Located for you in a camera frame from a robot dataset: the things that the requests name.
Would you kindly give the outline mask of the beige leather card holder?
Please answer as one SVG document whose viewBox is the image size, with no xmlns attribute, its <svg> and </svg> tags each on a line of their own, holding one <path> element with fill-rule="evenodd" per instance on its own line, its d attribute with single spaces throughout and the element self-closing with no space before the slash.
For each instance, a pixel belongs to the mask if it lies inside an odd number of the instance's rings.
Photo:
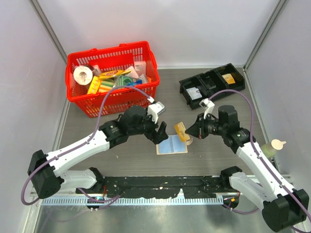
<svg viewBox="0 0 311 233">
<path fill-rule="evenodd" d="M 188 153 L 188 146 L 192 142 L 192 138 L 183 142 L 178 135 L 169 135 L 168 139 L 156 145 L 156 154 L 167 155 Z"/>
</svg>

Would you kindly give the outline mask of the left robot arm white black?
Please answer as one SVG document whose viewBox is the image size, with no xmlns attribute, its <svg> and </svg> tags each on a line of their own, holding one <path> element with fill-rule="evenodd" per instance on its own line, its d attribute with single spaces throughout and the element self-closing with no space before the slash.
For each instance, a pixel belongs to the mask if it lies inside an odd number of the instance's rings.
<svg viewBox="0 0 311 233">
<path fill-rule="evenodd" d="M 95 133 L 56 151 L 45 154 L 36 151 L 31 158 L 28 175 L 39 199 L 46 199 L 62 189 L 81 188 L 99 193 L 104 178 L 98 169 L 91 167 L 74 171 L 71 167 L 99 152 L 125 143 L 130 136 L 144 135 L 155 145 L 168 139 L 165 122 L 158 123 L 165 107 L 155 102 L 147 108 L 132 106 L 117 119 L 99 126 Z"/>
</svg>

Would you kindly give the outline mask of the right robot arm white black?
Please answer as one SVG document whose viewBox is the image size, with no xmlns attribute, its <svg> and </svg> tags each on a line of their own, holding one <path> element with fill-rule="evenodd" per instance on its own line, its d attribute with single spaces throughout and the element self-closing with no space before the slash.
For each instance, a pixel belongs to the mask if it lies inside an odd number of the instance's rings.
<svg viewBox="0 0 311 233">
<path fill-rule="evenodd" d="M 223 105 L 215 117 L 212 115 L 212 102 L 202 102 L 201 106 L 205 111 L 197 116 L 186 133 L 198 139 L 210 134 L 220 136 L 257 178 L 255 182 L 240 168 L 232 166 L 221 171 L 220 188 L 226 192 L 235 189 L 245 195 L 261 211 L 267 226 L 276 233 L 310 219 L 307 192 L 295 189 L 275 169 L 250 131 L 240 126 L 235 108 Z"/>
</svg>

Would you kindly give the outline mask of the white card in bin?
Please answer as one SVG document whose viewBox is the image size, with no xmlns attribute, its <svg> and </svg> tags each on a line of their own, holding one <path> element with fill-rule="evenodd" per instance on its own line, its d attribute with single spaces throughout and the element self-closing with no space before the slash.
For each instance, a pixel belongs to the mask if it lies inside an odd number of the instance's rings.
<svg viewBox="0 0 311 233">
<path fill-rule="evenodd" d="M 197 100 L 202 97 L 202 94 L 197 87 L 188 88 L 186 91 L 192 100 Z"/>
</svg>

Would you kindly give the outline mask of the black bin left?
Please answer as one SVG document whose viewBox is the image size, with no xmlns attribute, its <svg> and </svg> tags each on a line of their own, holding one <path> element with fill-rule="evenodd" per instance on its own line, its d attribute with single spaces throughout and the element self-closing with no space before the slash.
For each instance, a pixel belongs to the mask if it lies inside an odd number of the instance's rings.
<svg viewBox="0 0 311 233">
<path fill-rule="evenodd" d="M 180 80 L 179 84 L 179 92 L 184 96 L 186 104 L 192 110 L 199 108 L 200 101 L 210 96 L 210 91 L 207 85 L 199 75 Z"/>
</svg>

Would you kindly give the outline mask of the red plastic shopping basket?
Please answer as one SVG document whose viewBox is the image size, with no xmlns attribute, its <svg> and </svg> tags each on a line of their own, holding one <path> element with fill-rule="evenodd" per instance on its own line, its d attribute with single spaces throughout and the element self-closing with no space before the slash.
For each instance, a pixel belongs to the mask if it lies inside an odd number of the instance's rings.
<svg viewBox="0 0 311 233">
<path fill-rule="evenodd" d="M 99 112 L 103 116 L 123 112 L 132 105 L 147 107 L 149 102 L 144 95 L 133 89 L 121 88 L 109 95 L 103 110 L 100 110 L 106 94 L 88 94 L 88 88 L 79 85 L 73 77 L 73 72 L 79 65 L 98 65 L 102 71 L 111 71 L 126 69 L 134 65 L 135 61 L 145 61 L 146 76 L 150 79 L 149 83 L 140 84 L 138 88 L 154 97 L 160 84 L 156 59 L 149 43 L 138 41 L 122 43 L 117 47 L 90 49 L 69 54 L 65 71 L 68 101 L 75 103 L 88 117 L 97 117 Z"/>
</svg>

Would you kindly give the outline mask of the black bin middle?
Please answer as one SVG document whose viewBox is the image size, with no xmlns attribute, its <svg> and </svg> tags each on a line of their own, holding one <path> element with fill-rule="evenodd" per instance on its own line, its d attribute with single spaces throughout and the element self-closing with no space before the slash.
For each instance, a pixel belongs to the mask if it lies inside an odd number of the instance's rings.
<svg viewBox="0 0 311 233">
<path fill-rule="evenodd" d="M 198 74 L 198 77 L 202 84 L 200 90 L 203 91 L 203 97 L 205 98 L 209 98 L 213 94 L 229 88 L 224 78 L 214 69 L 202 72 Z"/>
</svg>

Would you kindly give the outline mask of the black bin right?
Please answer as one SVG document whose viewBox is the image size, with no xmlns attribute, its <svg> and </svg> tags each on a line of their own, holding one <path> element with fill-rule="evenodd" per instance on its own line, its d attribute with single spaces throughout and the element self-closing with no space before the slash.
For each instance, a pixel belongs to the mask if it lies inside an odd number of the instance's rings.
<svg viewBox="0 0 311 233">
<path fill-rule="evenodd" d="M 245 89 L 245 79 L 238 70 L 231 64 L 226 64 L 215 68 L 215 71 L 225 82 L 226 89 L 242 91 Z"/>
</svg>

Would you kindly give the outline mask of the green packaged item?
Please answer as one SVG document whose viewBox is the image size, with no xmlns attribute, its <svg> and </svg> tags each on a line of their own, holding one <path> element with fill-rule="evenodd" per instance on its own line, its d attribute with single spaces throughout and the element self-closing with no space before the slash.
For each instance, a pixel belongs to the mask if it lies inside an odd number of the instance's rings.
<svg viewBox="0 0 311 233">
<path fill-rule="evenodd" d="M 114 87 L 117 86 L 134 86 L 135 80 L 125 75 L 119 75 L 114 78 Z"/>
</svg>

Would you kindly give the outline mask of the white pink box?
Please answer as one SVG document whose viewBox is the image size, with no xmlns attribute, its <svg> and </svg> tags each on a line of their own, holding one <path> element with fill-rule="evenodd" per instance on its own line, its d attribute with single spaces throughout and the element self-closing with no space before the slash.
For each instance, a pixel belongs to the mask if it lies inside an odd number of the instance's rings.
<svg viewBox="0 0 311 233">
<path fill-rule="evenodd" d="M 146 62 L 145 61 L 134 61 L 134 68 L 138 76 L 146 74 Z"/>
</svg>

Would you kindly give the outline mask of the yellow green sponge pack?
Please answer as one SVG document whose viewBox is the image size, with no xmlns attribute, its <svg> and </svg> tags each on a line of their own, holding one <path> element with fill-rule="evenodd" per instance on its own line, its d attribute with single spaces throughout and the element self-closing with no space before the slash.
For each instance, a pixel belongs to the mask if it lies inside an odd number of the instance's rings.
<svg viewBox="0 0 311 233">
<path fill-rule="evenodd" d="M 98 92 L 104 93 L 110 91 L 115 86 L 114 79 L 101 80 L 101 84 L 98 88 Z"/>
</svg>

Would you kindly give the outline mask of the green liquid squeeze bottle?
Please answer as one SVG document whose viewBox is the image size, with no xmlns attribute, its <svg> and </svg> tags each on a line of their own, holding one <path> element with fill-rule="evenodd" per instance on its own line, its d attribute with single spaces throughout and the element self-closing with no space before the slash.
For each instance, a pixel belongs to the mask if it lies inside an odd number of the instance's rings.
<svg viewBox="0 0 311 233">
<path fill-rule="evenodd" d="M 282 150 L 286 141 L 280 141 L 279 139 L 273 139 L 270 143 L 266 143 L 261 146 L 261 150 L 264 155 L 271 159 L 273 158 L 279 150 Z"/>
</svg>

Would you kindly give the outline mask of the yellow snack bag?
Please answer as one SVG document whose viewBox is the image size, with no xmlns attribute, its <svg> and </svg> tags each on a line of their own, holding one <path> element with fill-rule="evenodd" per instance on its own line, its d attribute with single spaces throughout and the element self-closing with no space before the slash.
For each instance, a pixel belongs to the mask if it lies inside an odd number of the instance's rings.
<svg viewBox="0 0 311 233">
<path fill-rule="evenodd" d="M 98 76 L 98 78 L 99 80 L 106 80 L 106 79 L 114 78 L 116 76 L 126 75 L 130 72 L 131 72 L 130 70 L 111 70 L 111 71 L 103 72 L 102 74 Z"/>
</svg>

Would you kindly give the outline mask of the yellow box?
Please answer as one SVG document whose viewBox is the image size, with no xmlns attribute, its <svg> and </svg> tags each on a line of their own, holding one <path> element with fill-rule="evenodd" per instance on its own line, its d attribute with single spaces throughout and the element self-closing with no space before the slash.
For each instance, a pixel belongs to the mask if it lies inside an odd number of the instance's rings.
<svg viewBox="0 0 311 233">
<path fill-rule="evenodd" d="M 94 76 L 90 83 L 87 94 L 96 94 L 98 92 L 100 85 L 101 85 L 101 80 L 99 79 L 98 76 Z"/>
</svg>

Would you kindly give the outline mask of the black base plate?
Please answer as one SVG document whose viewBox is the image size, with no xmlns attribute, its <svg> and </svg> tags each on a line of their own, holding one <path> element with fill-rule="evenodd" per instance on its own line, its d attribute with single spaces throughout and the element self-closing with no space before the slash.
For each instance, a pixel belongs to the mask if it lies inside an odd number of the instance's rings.
<svg viewBox="0 0 311 233">
<path fill-rule="evenodd" d="M 176 198 L 182 191 L 186 199 L 213 198 L 217 193 L 236 193 L 221 177 L 213 176 L 132 176 L 105 177 L 97 190 L 87 194 L 119 195 L 126 199 Z"/>
</svg>

